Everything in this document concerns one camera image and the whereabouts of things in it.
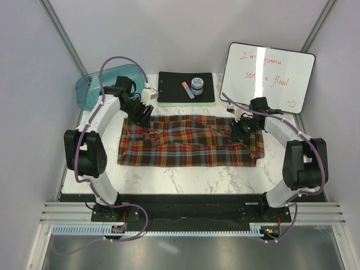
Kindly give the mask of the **blue orange marker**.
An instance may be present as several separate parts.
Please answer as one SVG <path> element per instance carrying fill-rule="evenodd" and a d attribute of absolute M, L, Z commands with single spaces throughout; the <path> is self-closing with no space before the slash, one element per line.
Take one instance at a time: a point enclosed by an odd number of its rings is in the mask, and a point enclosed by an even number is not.
<path fill-rule="evenodd" d="M 188 84 L 187 84 L 186 82 L 183 82 L 183 83 L 182 83 L 182 86 L 183 86 L 184 90 L 186 91 L 188 97 L 189 97 L 190 99 L 194 99 L 195 96 L 194 96 L 194 94 L 192 93 L 192 91 L 191 91 L 190 87 L 188 86 Z"/>

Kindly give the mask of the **teal plastic bin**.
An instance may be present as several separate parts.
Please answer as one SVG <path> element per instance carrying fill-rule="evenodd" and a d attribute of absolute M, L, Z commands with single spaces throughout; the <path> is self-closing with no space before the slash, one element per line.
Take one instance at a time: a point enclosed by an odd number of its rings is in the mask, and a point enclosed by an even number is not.
<path fill-rule="evenodd" d="M 75 85 L 76 101 L 78 106 L 84 111 L 92 111 L 98 97 L 101 94 L 99 72 L 80 78 Z M 135 64 L 125 64 L 106 69 L 102 73 L 104 86 L 113 86 L 118 76 L 128 77 L 136 84 L 136 89 L 132 87 L 132 93 L 141 94 L 145 87 L 145 79 L 142 71 Z"/>

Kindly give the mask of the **small blue white jar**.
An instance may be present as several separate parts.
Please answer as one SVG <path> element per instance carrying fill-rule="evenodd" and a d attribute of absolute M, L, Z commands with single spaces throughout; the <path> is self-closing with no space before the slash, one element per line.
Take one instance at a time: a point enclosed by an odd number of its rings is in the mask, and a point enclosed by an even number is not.
<path fill-rule="evenodd" d="M 199 77 L 195 77 L 191 80 L 191 92 L 195 96 L 199 96 L 202 94 L 204 89 L 204 80 Z"/>

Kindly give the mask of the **plaid long sleeve shirt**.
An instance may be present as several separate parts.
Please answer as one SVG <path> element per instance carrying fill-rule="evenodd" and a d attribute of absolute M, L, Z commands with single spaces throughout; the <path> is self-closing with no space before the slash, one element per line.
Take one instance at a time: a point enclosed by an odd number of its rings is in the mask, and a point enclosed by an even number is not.
<path fill-rule="evenodd" d="M 149 128 L 123 121 L 119 165 L 133 167 L 254 167 L 264 158 L 261 132 L 246 142 L 231 138 L 231 118 L 152 116 Z"/>

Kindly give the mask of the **white dry-erase board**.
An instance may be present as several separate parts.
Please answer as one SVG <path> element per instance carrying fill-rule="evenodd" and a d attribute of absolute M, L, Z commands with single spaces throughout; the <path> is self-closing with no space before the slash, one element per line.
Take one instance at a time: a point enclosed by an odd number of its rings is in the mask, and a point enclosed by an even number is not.
<path fill-rule="evenodd" d="M 220 99 L 249 105 L 265 97 L 268 106 L 299 114 L 316 61 L 315 55 L 233 42 L 229 45 Z"/>

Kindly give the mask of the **aluminium frame rail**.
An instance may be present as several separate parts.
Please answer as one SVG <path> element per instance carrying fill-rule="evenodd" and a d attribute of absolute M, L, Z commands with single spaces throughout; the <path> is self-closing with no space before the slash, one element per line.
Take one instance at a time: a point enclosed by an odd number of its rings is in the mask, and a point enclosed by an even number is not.
<path fill-rule="evenodd" d="M 144 210 L 126 206 L 103 208 L 83 202 L 48 202 L 40 222 L 43 224 L 120 223 L 165 224 L 166 222 L 233 222 L 235 225 L 290 224 L 344 225 L 341 207 L 335 202 L 299 202 L 289 208 L 262 210 L 255 202 L 223 203 L 144 203 Z"/>

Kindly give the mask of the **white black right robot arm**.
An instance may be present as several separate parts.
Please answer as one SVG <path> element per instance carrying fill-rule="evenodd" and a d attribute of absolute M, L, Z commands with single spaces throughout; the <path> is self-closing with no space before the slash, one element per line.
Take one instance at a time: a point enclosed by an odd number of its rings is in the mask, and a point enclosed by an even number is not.
<path fill-rule="evenodd" d="M 264 193 L 264 204 L 257 208 L 263 221 L 271 221 L 278 208 L 288 206 L 295 198 L 314 196 L 323 192 L 329 179 L 327 146 L 322 138 L 298 130 L 282 118 L 280 109 L 271 109 L 265 97 L 251 100 L 249 107 L 227 100 L 228 108 L 234 110 L 231 121 L 231 138 L 247 142 L 250 135 L 265 131 L 272 135 L 285 149 L 282 179 L 270 191 Z"/>

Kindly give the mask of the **black clipboard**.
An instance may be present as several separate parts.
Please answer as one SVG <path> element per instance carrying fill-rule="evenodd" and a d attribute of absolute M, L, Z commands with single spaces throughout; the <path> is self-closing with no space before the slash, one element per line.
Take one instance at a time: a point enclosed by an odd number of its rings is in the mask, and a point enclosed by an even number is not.
<path fill-rule="evenodd" d="M 212 73 L 158 73 L 160 106 L 213 106 L 216 104 Z"/>

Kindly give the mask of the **green mat under clipboard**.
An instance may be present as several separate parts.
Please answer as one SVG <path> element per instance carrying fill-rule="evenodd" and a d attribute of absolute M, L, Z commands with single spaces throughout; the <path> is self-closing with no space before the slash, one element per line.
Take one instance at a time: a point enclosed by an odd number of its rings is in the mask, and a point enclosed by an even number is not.
<path fill-rule="evenodd" d="M 198 106 L 198 107 L 212 107 L 215 106 L 217 103 L 214 102 L 181 102 L 181 103 L 176 103 L 176 102 L 158 102 L 157 105 L 158 107 L 194 107 L 194 106 Z"/>

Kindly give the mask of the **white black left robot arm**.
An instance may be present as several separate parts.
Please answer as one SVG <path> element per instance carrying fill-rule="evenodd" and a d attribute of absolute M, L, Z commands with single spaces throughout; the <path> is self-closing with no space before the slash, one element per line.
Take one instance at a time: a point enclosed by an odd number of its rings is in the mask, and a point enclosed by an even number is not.
<path fill-rule="evenodd" d="M 104 215 L 111 221 L 118 221 L 124 212 L 120 195 L 106 173 L 107 154 L 102 136 L 119 111 L 125 112 L 135 125 L 149 128 L 154 109 L 151 100 L 157 98 L 158 93 L 146 83 L 139 98 L 135 98 L 131 92 L 134 81 L 126 76 L 119 76 L 114 86 L 100 86 L 89 119 L 64 133 L 65 158 L 68 170 L 74 172 L 75 181 L 89 185 L 96 202 L 105 206 Z"/>

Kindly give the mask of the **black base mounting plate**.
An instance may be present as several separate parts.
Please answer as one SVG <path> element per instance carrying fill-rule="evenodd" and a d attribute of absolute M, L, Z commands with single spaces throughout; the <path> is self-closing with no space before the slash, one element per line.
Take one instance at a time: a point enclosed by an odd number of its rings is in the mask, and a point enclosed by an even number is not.
<path fill-rule="evenodd" d="M 252 223 L 289 223 L 288 208 L 270 208 L 263 195 L 120 195 L 111 208 L 95 204 L 93 222 L 125 222 L 147 232 L 249 231 Z"/>

